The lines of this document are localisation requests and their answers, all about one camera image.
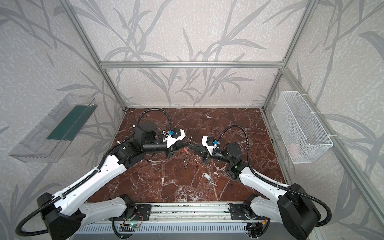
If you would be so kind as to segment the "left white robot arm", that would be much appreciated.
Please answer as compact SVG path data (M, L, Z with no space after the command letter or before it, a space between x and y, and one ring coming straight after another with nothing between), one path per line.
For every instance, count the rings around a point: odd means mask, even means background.
M136 126L129 142L118 144L107 154L100 167L53 195L45 193L40 196L39 206L59 197L51 207L42 211L42 219L51 238L66 240L88 224L133 215L136 205L127 195L98 203L88 203L87 199L110 180L142 161L148 152L164 152L167 158L171 158L178 150L188 146L183 140L185 136L184 130L174 128L160 133L155 124L144 122Z

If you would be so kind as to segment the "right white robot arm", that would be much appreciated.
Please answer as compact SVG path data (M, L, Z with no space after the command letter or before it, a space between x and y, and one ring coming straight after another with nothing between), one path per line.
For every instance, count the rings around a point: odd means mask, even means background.
M243 153L238 143L229 143L225 148L199 144L191 147L205 163L210 159L228 163L227 174L232 180L248 186L261 194L250 197L245 210L251 219L266 217L284 225L297 240L308 238L321 220L321 214L314 205L314 198L306 194L297 184L291 186L274 181L243 162Z

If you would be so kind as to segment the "key with light tag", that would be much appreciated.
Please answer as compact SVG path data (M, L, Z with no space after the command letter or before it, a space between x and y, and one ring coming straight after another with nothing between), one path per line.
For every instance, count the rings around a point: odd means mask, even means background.
M207 173L204 173L203 176L204 176L204 178L205 178L209 183L212 182L211 177L210 177Z

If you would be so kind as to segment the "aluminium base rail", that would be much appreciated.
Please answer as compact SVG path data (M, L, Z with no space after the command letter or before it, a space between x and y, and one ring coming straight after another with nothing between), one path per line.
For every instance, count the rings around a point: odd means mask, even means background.
M234 206L241 202L163 202L137 203L138 219L146 223L229 223L263 222L266 217L254 219L236 214Z

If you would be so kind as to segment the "clear plastic wall bin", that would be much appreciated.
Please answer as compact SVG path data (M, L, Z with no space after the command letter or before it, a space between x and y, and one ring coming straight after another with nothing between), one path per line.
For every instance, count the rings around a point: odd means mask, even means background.
M9 155L23 163L56 163L98 105L94 97L67 94Z

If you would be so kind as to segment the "aluminium frame profiles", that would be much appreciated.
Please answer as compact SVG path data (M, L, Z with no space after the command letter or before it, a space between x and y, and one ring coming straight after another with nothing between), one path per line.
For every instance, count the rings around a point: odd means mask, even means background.
M316 7L319 1L308 1L305 7L304 14L299 22L299 26L294 33L294 37L288 47L288 51L281 61L277 62L102 62L97 56L95 48L89 37L86 34L79 18L76 15L74 7L70 1L60 1L61 12L69 19L72 27L79 36L81 42L86 48L87 53L91 56L91 59L96 67L97 73L102 76L102 79L107 84L109 89L113 92L115 98L117 98L120 106L126 110L127 106L123 102L121 95L118 93L117 88L107 75L106 68L143 68L143 69L159 69L159 68L176 68L176 69L278 69L277 77L275 78L272 88L268 93L266 102L270 102L273 92L276 90L277 85L280 82L281 77L285 77L290 83L290 86L297 92L299 92L308 106L317 113L318 120L325 128L325 131L331 134L334 138L333 152L338 158L339 162L345 169L345 172L351 178L357 189L360 191L361 196L365 199L367 205L371 208L372 212L380 222L384 223L384 200L380 196L379 192L374 188L369 178L363 173L352 155L348 152L348 149L343 144L339 136L336 135L334 129L328 124L325 117L321 115L318 107L308 96L307 91L298 82L298 79L294 76L292 71L288 67L288 63L291 60L294 51L299 44L300 38L304 35L306 27L309 25L311 18L313 17Z

